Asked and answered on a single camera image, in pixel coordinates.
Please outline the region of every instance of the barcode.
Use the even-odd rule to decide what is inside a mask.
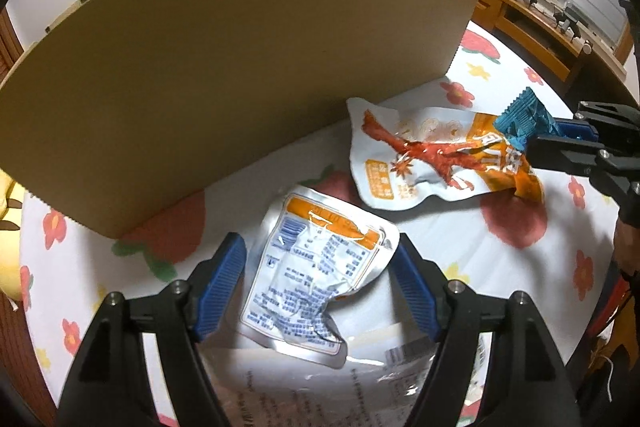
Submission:
[[[420,359],[431,351],[435,351],[436,344],[429,337],[423,337],[403,346],[392,347],[385,351],[386,367],[405,365]]]
[[[290,251],[295,245],[300,233],[306,229],[305,223],[292,217],[285,217],[280,227],[280,233],[273,239],[273,246],[281,250]]]

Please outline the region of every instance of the white cable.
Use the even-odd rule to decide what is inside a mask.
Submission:
[[[609,380],[607,380],[607,394],[609,395],[609,403],[612,402],[612,398],[611,398],[611,377],[613,377],[613,362],[611,362],[611,359],[609,357],[605,357],[604,355],[598,355],[599,357],[602,357],[603,359],[605,359],[607,362],[609,362],[611,364],[611,372],[609,373]]]

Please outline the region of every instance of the human hand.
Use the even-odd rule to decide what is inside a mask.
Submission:
[[[613,259],[629,275],[640,271],[640,229],[626,225],[620,218],[613,234]]]

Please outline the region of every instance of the blue package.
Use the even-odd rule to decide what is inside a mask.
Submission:
[[[521,92],[495,119],[494,127],[504,134],[513,148],[521,152],[527,147],[527,139],[536,134],[564,136],[554,117],[530,87]]]

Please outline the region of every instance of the white and orange snack package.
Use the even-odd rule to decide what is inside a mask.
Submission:
[[[403,113],[362,98],[347,106],[351,172],[372,208],[406,210],[432,194],[458,201],[506,188],[543,200],[540,181],[495,130],[494,115],[442,107]]]

